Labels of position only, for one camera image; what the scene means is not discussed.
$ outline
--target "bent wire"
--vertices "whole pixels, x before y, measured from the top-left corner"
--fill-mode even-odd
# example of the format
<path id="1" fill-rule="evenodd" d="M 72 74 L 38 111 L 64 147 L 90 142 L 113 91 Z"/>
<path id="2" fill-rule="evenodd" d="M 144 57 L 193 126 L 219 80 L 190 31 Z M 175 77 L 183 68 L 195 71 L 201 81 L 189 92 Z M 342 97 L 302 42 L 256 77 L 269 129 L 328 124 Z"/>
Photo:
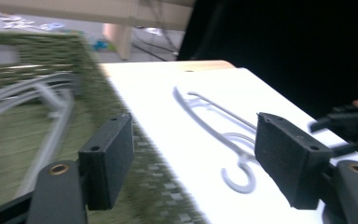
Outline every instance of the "bent wire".
<path id="1" fill-rule="evenodd" d="M 80 93 L 78 76 L 54 74 L 22 81 L 0 89 L 0 114 L 11 107 L 39 98 L 53 114 L 53 124 L 27 171 L 17 196 L 33 190 L 38 172 L 54 158 L 71 118 L 75 94 Z"/>
<path id="2" fill-rule="evenodd" d="M 246 136 L 245 134 L 241 134 L 241 133 L 223 133 L 223 136 L 225 136 L 226 138 L 232 138 L 232 137 L 236 137 L 236 138 L 240 138 L 243 139 L 245 141 L 250 142 L 251 144 L 255 144 L 255 140 L 249 136 Z M 235 153 L 238 156 L 238 167 L 240 167 L 248 176 L 249 181 L 254 181 L 255 182 L 255 175 L 253 172 L 249 172 L 252 169 L 249 167 L 249 165 L 247 164 L 248 161 L 254 161 L 257 162 L 255 159 L 255 155 L 251 155 L 250 153 L 248 153 L 245 150 L 241 150 L 241 151 L 235 151 Z M 234 183 L 229 177 L 228 177 L 228 173 L 226 168 L 223 168 L 221 170 L 221 175 L 223 180 L 225 181 L 225 183 L 233 190 L 237 191 L 238 193 L 243 193 L 244 191 L 247 192 L 252 192 L 255 189 L 255 185 L 252 186 L 242 186 L 242 185 L 238 185 L 236 183 Z"/>
<path id="3" fill-rule="evenodd" d="M 222 110 L 222 106 L 217 105 L 216 103 L 206 99 L 205 97 L 197 94 L 196 92 L 188 92 L 188 95 L 193 95 L 193 96 L 197 96 L 199 97 L 201 100 L 204 100 L 205 102 L 216 106 L 217 108 Z M 248 183 L 245 186 L 241 186 L 238 184 L 235 184 L 233 181 L 231 181 L 228 178 L 227 175 L 227 171 L 226 169 L 222 169 L 221 171 L 221 175 L 223 180 L 225 181 L 225 183 L 233 190 L 237 191 L 238 193 L 251 193 L 254 189 L 255 189 L 255 175 L 252 171 L 252 169 L 247 165 L 248 161 L 254 161 L 255 160 L 255 155 L 241 149 L 240 147 L 238 147 L 236 144 L 234 144 L 233 142 L 231 142 L 230 140 L 227 139 L 228 135 L 234 136 L 232 133 L 226 133 L 226 136 L 224 134 L 221 134 L 219 132 L 217 132 L 215 129 L 213 129 L 211 126 L 209 126 L 205 121 L 203 121 L 191 108 L 190 106 L 186 103 L 186 100 L 183 98 L 183 96 L 181 95 L 181 93 L 179 92 L 179 90 L 177 90 L 176 87 L 173 88 L 173 97 L 175 98 L 176 102 L 185 110 L 185 112 L 193 119 L 195 120 L 205 131 L 207 131 L 210 135 L 212 135 L 214 138 L 216 138 L 217 140 L 219 140 L 222 144 L 224 144 L 225 146 L 229 147 L 231 150 L 233 150 L 234 152 L 237 153 L 237 155 L 239 156 L 239 161 L 238 161 L 238 165 L 239 167 L 246 173 L 247 177 L 248 177 Z M 256 127 L 252 124 L 250 124 L 248 121 L 243 120 L 243 119 L 239 119 L 239 121 L 241 121 L 242 123 L 250 126 L 252 129 L 256 129 Z M 244 135 L 244 134 L 239 134 L 237 133 L 235 135 L 236 137 L 240 137 L 243 138 L 251 143 L 254 143 L 255 140 L 253 140 L 252 138 Z"/>

